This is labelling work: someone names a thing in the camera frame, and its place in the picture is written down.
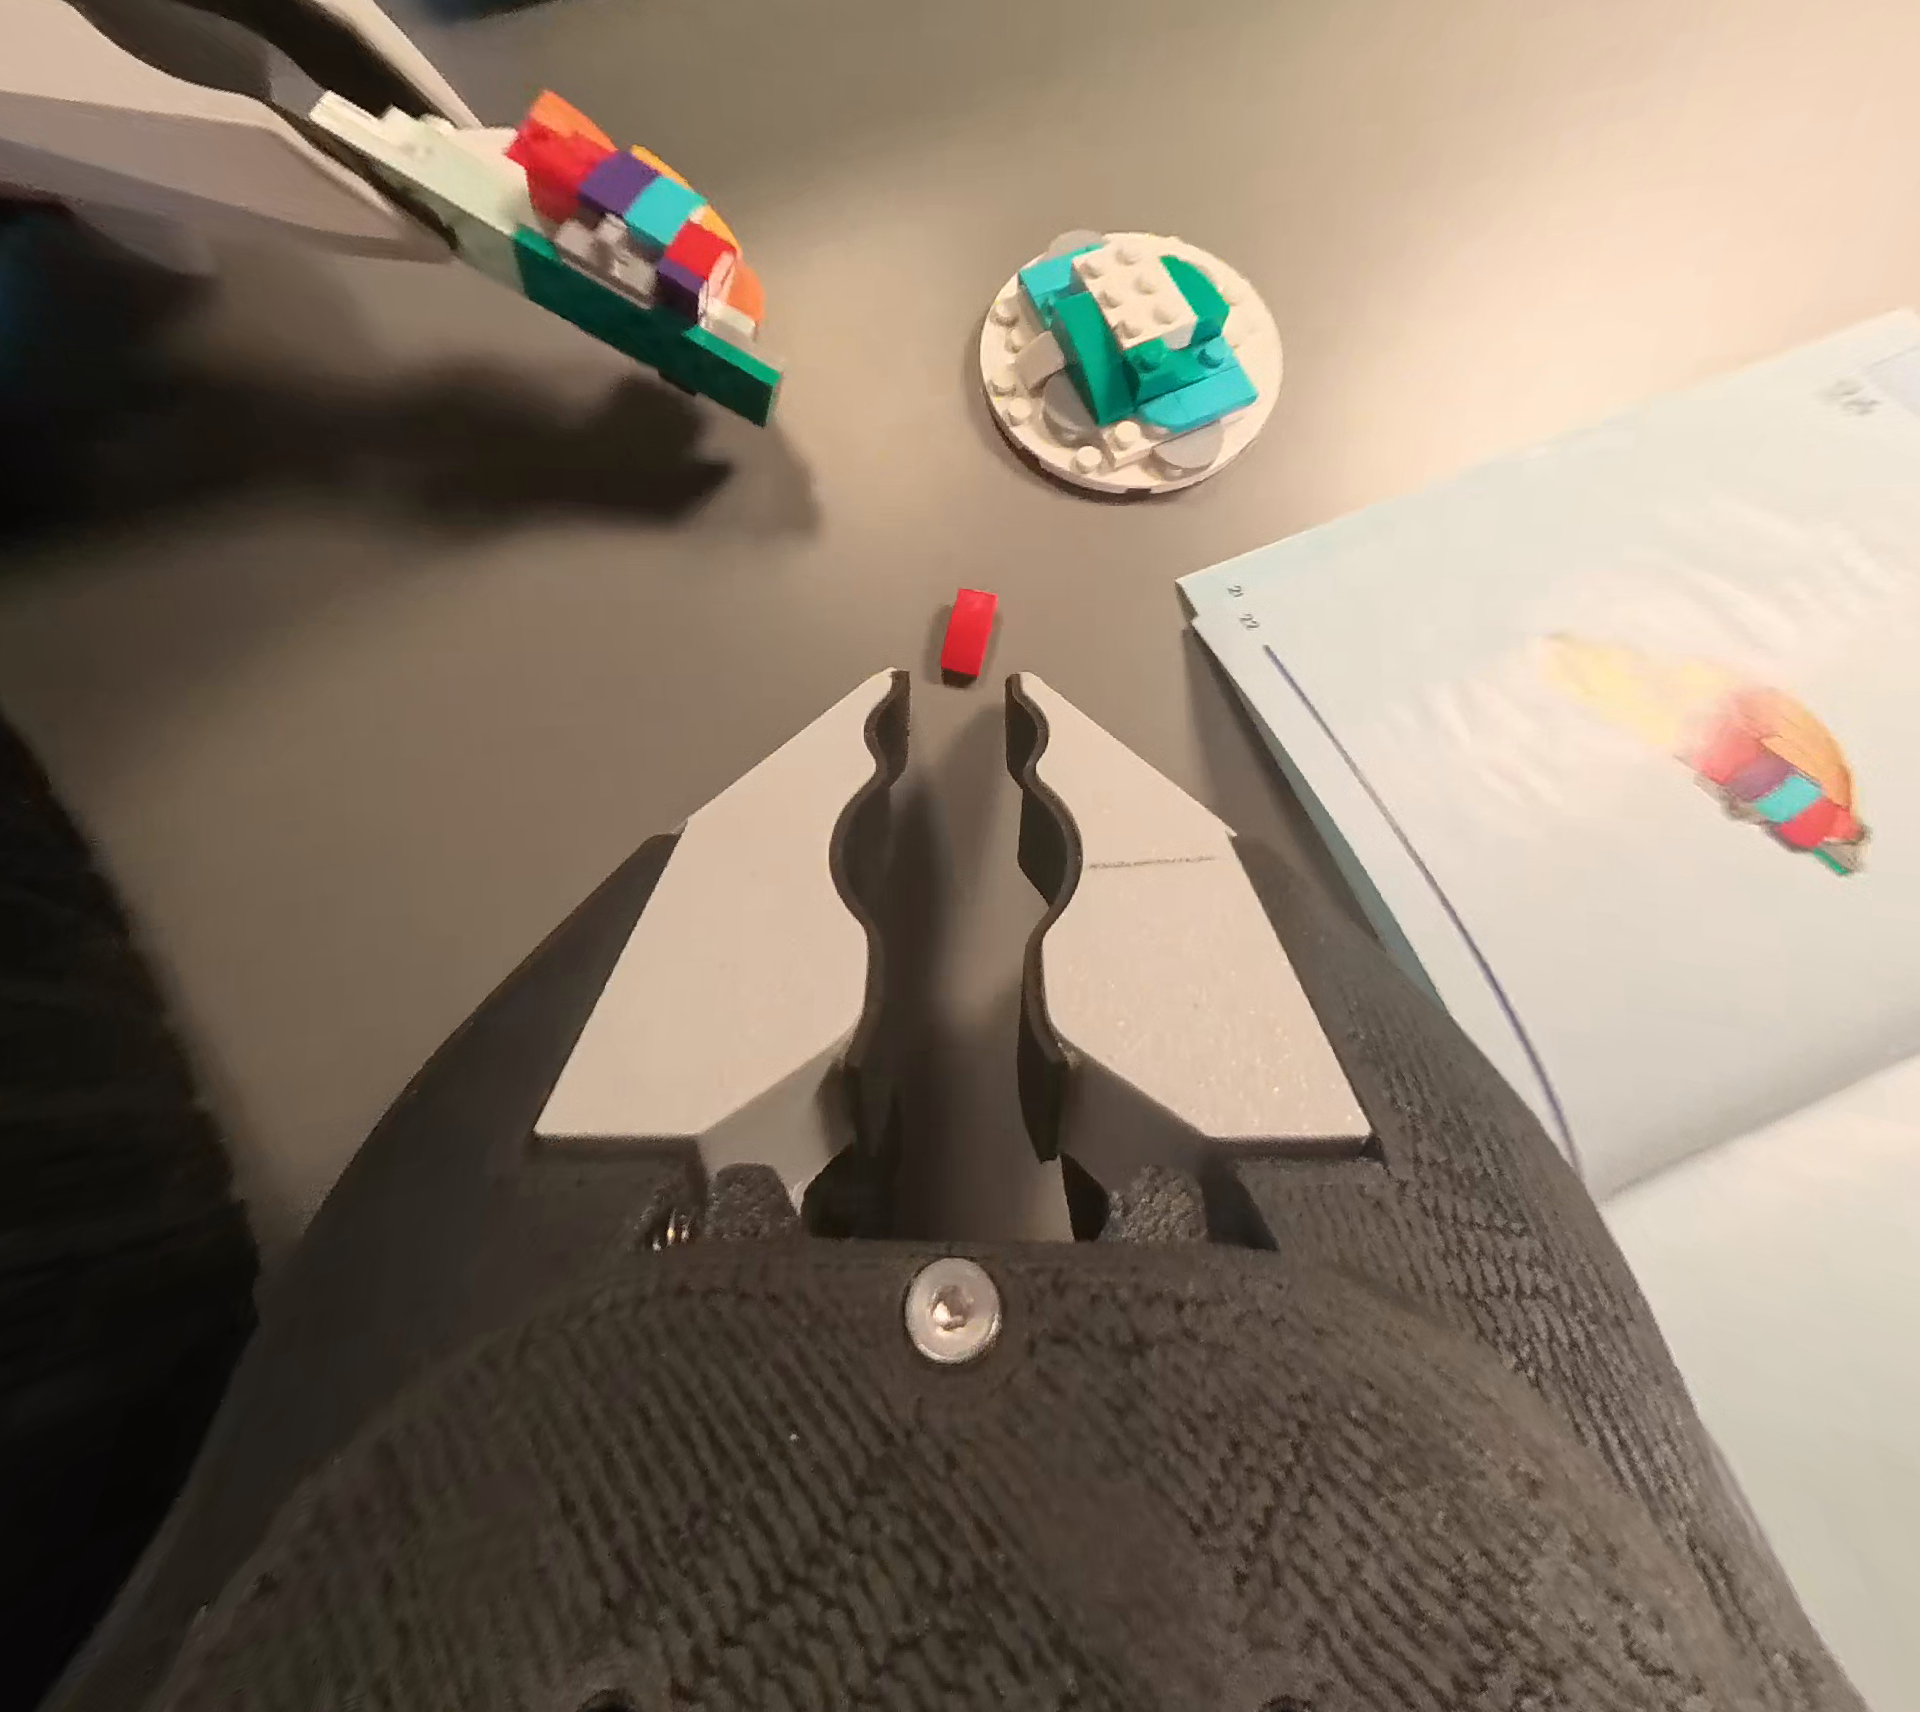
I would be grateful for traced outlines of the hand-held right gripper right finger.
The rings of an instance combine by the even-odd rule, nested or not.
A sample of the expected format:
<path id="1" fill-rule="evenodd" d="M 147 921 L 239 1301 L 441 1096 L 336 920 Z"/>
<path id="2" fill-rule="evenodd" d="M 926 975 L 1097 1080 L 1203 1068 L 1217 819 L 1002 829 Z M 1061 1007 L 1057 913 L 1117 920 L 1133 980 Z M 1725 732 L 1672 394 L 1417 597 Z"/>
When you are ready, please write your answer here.
<path id="1" fill-rule="evenodd" d="M 1004 684 L 1021 1115 L 1045 1161 L 1361 1154 L 1373 1123 L 1210 808 L 1034 672 Z"/>

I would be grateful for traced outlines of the pale blue instruction booklet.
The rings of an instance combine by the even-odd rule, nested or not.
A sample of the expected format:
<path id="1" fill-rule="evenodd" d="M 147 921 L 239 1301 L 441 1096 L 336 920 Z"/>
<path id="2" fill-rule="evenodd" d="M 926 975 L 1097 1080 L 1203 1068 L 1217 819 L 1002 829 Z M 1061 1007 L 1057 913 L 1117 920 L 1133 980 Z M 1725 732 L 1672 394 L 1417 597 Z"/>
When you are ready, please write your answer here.
<path id="1" fill-rule="evenodd" d="M 1916 347 L 1894 312 L 1180 581 L 1872 1708 L 1919 1700 Z"/>

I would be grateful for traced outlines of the person's left forearm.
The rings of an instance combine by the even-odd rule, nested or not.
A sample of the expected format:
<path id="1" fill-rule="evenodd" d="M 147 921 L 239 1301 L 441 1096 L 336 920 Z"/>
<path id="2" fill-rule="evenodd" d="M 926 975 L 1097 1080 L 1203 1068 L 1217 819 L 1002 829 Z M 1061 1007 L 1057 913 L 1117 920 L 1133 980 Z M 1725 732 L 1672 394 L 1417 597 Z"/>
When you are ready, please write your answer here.
<path id="1" fill-rule="evenodd" d="M 3 1705 L 172 1509 L 256 1325 L 232 1158 L 125 897 L 3 726 Z"/>

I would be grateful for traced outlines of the multicoloured lego model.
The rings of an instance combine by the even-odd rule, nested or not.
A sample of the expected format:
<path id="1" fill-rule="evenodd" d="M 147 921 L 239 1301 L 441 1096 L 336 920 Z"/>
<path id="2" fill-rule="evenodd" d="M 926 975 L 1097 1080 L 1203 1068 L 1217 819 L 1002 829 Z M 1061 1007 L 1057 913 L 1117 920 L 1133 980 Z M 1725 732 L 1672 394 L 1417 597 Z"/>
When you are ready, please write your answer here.
<path id="1" fill-rule="evenodd" d="M 513 127 L 372 114 L 327 91 L 312 124 L 431 220 L 473 270 L 680 391 L 765 428 L 782 370 L 765 290 L 733 225 L 689 177 L 559 91 Z"/>

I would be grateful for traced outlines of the round white lego base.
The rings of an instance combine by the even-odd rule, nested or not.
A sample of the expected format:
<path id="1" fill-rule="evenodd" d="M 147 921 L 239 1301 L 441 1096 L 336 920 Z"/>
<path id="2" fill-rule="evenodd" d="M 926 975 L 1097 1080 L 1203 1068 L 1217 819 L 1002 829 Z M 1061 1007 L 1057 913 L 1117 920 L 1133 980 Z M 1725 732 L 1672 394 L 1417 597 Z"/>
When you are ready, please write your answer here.
<path id="1" fill-rule="evenodd" d="M 1057 236 L 998 287 L 977 339 L 1004 445 L 1099 500 L 1188 493 L 1261 440 L 1285 385 L 1273 310 L 1179 236 Z"/>

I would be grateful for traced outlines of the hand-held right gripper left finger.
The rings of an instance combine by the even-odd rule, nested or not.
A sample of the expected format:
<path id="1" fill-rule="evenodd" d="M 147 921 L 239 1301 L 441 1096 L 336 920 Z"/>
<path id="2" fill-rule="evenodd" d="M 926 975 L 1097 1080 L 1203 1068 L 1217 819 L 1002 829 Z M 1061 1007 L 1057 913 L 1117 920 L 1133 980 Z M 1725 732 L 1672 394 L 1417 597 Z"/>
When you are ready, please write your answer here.
<path id="1" fill-rule="evenodd" d="M 693 811 L 544 1099 L 567 1150 L 647 1146 L 804 1197 L 863 1131 L 877 876 L 910 676 L 866 676 Z"/>

